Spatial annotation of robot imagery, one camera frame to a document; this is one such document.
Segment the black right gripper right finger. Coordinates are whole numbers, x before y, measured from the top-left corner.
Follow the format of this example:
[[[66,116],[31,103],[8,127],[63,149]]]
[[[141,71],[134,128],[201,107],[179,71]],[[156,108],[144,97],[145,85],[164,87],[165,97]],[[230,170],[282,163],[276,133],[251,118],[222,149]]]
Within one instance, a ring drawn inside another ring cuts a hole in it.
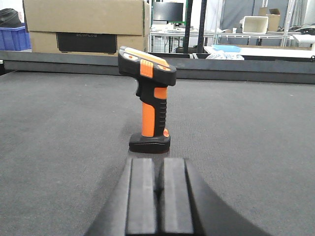
[[[230,207],[182,158],[166,158],[161,166],[161,235],[266,236]]]

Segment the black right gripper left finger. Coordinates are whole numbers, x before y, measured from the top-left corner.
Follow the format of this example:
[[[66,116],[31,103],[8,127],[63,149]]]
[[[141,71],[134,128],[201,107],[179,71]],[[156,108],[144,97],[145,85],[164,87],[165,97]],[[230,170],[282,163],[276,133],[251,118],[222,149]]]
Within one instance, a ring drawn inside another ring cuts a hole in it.
[[[157,233],[154,165],[128,158],[118,184],[86,236],[153,236]]]

